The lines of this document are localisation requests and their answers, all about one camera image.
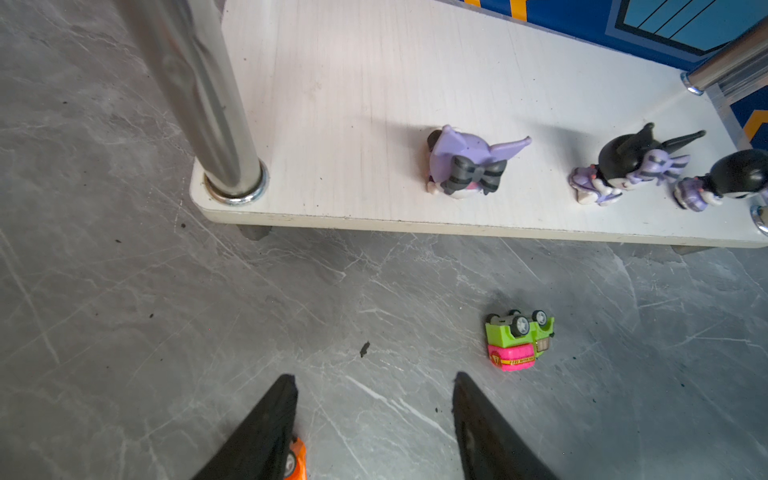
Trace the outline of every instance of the chrome pole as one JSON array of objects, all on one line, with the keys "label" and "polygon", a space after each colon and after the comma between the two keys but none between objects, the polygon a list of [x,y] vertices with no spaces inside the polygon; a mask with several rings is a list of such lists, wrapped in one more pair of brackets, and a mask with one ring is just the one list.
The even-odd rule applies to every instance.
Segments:
[{"label": "chrome pole", "polygon": [[717,55],[690,73],[683,73],[685,88],[701,95],[710,85],[727,74],[749,67],[758,55],[768,51],[768,17],[729,43]]},{"label": "chrome pole", "polygon": [[197,159],[226,204],[258,198],[266,169],[250,136],[211,0],[114,0]]}]

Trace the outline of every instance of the floor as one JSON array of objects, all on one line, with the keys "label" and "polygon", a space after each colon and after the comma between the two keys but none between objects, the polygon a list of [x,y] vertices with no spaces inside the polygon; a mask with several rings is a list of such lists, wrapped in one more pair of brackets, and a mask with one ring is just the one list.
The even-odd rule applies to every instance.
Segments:
[{"label": "floor", "polygon": [[[282,372],[310,478],[461,478],[464,370],[561,478],[768,476],[768,252],[202,218],[110,2],[0,3],[0,476],[187,479]],[[536,367],[482,319],[546,310]],[[370,343],[367,354],[360,354]]]}]

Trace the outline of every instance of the purple figurine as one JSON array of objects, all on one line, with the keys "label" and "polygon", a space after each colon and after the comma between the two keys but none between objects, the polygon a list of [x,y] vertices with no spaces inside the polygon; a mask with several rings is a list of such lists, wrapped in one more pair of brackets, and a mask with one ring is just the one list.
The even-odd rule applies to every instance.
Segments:
[{"label": "purple figurine", "polygon": [[610,205],[627,190],[634,190],[656,180],[673,183],[690,161],[690,156],[671,157],[706,132],[673,138],[660,143],[654,140],[654,124],[646,124],[636,134],[621,135],[608,142],[600,151],[598,164],[577,167],[568,178],[576,190],[576,199],[582,205]]},{"label": "purple figurine", "polygon": [[488,146],[475,135],[460,134],[446,125],[427,138],[429,181],[427,191],[466,198],[477,192],[492,194],[498,189],[507,160],[531,143],[531,138]]},{"label": "purple figurine", "polygon": [[748,198],[761,194],[768,202],[768,151],[743,150],[715,162],[703,177],[684,178],[674,188],[682,208],[701,212],[720,205],[724,197]]}]

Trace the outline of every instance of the white shelf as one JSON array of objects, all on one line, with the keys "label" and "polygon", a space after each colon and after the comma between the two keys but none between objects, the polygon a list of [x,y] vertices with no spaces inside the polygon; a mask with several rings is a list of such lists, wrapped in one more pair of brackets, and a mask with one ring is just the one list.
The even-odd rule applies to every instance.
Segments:
[{"label": "white shelf", "polygon": [[[745,200],[700,214],[667,186],[609,207],[568,186],[610,139],[706,129],[679,154],[706,173],[736,150],[714,106],[680,72],[436,0],[228,0],[222,29],[257,151],[264,196],[193,201],[215,222],[569,240],[763,247]],[[499,191],[453,200],[425,190],[426,138],[450,124],[489,143],[533,143]]]}]

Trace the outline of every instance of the green and pink toy car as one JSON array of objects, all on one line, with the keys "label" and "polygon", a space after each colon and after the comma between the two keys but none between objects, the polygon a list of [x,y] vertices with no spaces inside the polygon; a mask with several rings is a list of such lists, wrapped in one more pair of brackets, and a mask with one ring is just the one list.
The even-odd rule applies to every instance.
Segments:
[{"label": "green and pink toy car", "polygon": [[529,369],[549,349],[554,317],[542,310],[534,311],[530,319],[520,310],[511,310],[507,316],[492,313],[485,321],[485,335],[494,366],[505,372]]}]

